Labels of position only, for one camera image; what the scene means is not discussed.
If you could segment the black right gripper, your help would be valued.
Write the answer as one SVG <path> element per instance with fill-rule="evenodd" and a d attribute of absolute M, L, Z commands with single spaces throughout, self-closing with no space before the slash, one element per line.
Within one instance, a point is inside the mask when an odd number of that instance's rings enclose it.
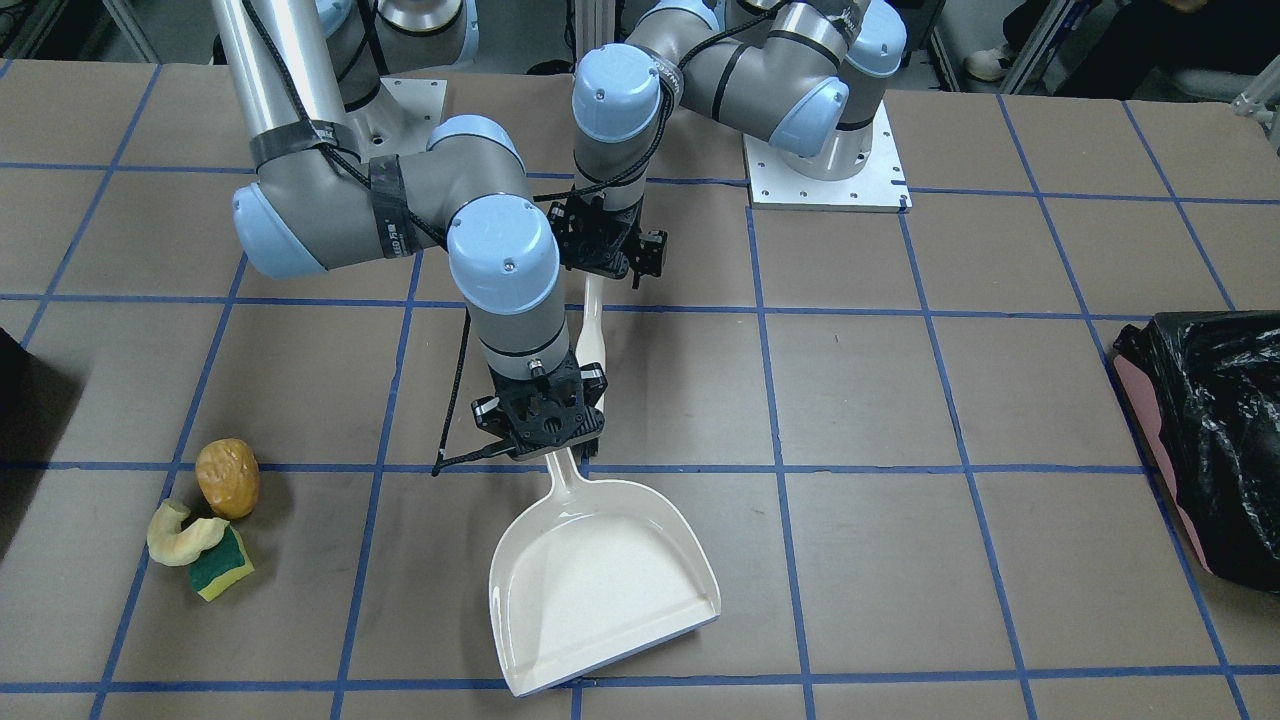
<path fill-rule="evenodd" d="M 564 360 L 552 372 L 513 380 L 492 370 L 495 393 L 472 401 L 475 424 L 498 438 L 485 447 L 516 461 L 595 439 L 605 427 L 596 402 L 608 380 L 599 363 Z"/>

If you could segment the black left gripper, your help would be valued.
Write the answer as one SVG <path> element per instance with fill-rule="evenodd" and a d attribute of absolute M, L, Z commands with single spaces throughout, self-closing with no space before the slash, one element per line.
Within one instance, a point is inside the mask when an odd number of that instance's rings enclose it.
<path fill-rule="evenodd" d="M 559 264 L 609 279 L 631 274 L 636 290 L 644 275 L 660 277 L 666 263 L 666 231 L 643 231 L 643 199 L 621 210 L 605 210 L 602 199 L 570 197 L 548 211 L 559 247 Z"/>

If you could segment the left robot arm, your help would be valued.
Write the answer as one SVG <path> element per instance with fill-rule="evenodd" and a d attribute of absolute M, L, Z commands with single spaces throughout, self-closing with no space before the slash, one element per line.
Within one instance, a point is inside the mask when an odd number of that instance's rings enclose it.
<path fill-rule="evenodd" d="M 644 232 L 640 217 L 678 108 L 765 142 L 812 178 L 856 174 L 906 40 L 884 1 L 746 3 L 732 28 L 705 3 L 658 1 L 622 44 L 576 65 L 576 177 L 549 211 L 562 264 L 611 279 L 660 274 L 667 236 Z"/>

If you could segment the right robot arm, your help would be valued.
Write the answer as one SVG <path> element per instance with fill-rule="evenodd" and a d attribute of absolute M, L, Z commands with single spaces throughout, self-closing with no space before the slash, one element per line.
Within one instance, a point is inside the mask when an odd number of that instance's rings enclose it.
<path fill-rule="evenodd" d="M 443 249 L 494 383 L 474 404 L 495 438 L 479 456 L 568 461 L 595 439 L 604 372 L 575 356 L 561 252 L 506 131 L 460 115 L 417 152 L 362 152 L 314 3 L 214 12 L 251 133 L 256 178 L 232 199 L 250 263 L 291 278 Z"/>

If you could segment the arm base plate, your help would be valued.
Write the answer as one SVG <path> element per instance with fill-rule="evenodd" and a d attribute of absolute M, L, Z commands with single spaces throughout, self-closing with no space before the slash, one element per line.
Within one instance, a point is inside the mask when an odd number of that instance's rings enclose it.
<path fill-rule="evenodd" d="M 444 79 L 381 79 L 380 91 L 347 113 L 364 160 L 389 154 L 411 155 L 428 149 L 445 110 Z"/>
<path fill-rule="evenodd" d="M 814 158 L 749 136 L 742 141 L 756 209 L 908 213 L 913 208 L 883 102 L 869 126 L 837 129 Z"/>

